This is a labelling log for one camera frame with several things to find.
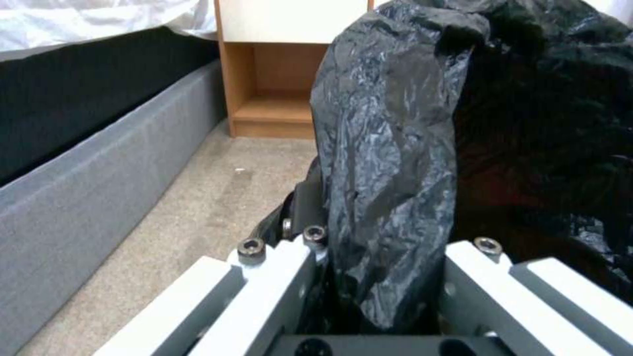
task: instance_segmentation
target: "crumpled plastic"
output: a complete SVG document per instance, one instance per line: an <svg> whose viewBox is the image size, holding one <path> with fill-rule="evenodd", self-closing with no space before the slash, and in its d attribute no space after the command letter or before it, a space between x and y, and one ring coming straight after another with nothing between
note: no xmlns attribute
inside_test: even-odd
<svg viewBox="0 0 633 356"><path fill-rule="evenodd" d="M341 310L410 330L476 236L630 301L631 38L579 0L396 0L339 35L310 103Z"/></svg>

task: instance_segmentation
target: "black mattress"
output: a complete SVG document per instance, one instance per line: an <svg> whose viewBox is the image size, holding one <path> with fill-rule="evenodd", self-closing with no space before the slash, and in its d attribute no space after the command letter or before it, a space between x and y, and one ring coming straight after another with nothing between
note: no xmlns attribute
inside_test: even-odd
<svg viewBox="0 0 633 356"><path fill-rule="evenodd" d="M216 42L158 28L1 62L0 186L218 57Z"/></svg>

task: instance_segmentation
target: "floor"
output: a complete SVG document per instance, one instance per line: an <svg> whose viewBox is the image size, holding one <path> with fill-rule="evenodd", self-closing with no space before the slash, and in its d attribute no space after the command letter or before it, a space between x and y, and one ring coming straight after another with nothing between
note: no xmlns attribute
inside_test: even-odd
<svg viewBox="0 0 633 356"><path fill-rule="evenodd" d="M89 355L201 255L224 259L303 180L315 143L209 134L158 204L20 351Z"/></svg>

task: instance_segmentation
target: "gray bed frame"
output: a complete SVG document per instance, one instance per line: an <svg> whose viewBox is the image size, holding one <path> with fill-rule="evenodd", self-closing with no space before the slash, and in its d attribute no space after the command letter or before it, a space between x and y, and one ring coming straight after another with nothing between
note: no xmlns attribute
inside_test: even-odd
<svg viewBox="0 0 633 356"><path fill-rule="evenodd" d="M90 278L225 116L215 61L0 188L0 355Z"/></svg>

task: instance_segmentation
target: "white fabric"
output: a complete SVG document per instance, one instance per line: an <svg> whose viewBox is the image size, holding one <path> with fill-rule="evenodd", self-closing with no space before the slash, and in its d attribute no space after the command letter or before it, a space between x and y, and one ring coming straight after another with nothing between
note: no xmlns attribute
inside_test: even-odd
<svg viewBox="0 0 633 356"><path fill-rule="evenodd" d="M0 60L162 25L212 39L213 0L0 0Z"/></svg>

